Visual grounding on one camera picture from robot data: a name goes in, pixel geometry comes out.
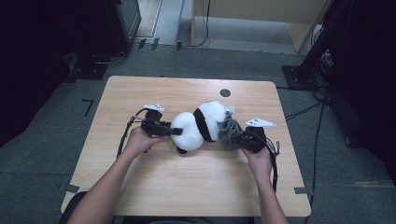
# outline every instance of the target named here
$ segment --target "human hand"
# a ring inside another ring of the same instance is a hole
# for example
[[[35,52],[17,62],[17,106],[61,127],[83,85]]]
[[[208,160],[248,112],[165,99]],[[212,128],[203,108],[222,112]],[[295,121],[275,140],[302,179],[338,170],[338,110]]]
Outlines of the human hand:
[[[271,156],[267,147],[263,147],[257,153],[252,153],[245,148],[241,148],[247,157],[248,167],[251,173],[253,173],[256,181],[268,180],[270,181],[270,175],[272,170]]]
[[[139,154],[150,149],[151,146],[166,141],[166,136],[149,137],[141,127],[131,130],[128,142],[121,155],[126,155],[129,160],[134,160]]]

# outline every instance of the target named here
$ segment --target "stuffed animal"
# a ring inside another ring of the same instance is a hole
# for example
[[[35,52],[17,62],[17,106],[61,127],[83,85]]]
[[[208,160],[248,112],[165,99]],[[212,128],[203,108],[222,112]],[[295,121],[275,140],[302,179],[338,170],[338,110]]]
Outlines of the stuffed animal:
[[[194,113],[183,112],[172,121],[171,128],[183,129],[181,135],[171,135],[180,154],[199,148],[204,141],[219,140],[220,124],[233,114],[233,106],[217,101],[201,104]]]

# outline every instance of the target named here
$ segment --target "forearm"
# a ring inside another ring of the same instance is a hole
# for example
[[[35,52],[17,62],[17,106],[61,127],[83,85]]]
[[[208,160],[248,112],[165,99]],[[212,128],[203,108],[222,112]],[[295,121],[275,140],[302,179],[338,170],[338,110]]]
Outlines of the forearm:
[[[79,202],[68,223],[107,223],[131,162],[119,156]]]
[[[280,207],[269,178],[256,178],[256,184],[259,191],[262,224],[289,223]]]

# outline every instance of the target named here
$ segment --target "black dot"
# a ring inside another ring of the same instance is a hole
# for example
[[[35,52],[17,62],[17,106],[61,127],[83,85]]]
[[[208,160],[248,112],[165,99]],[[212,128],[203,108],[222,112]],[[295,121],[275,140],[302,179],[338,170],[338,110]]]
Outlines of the black dot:
[[[222,97],[229,97],[229,96],[231,95],[231,92],[230,92],[229,90],[227,90],[227,89],[222,89],[222,90],[220,91],[220,95],[221,95]]]

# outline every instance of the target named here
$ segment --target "panda plush toy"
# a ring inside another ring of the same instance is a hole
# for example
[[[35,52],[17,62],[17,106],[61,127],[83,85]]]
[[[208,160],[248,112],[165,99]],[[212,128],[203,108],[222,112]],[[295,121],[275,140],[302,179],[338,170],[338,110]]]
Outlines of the panda plush toy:
[[[230,119],[233,112],[233,106],[209,101],[201,104],[193,113],[178,114],[171,123],[171,128],[183,129],[181,135],[171,135],[177,151],[185,154],[199,148],[204,141],[218,141],[221,124]]]

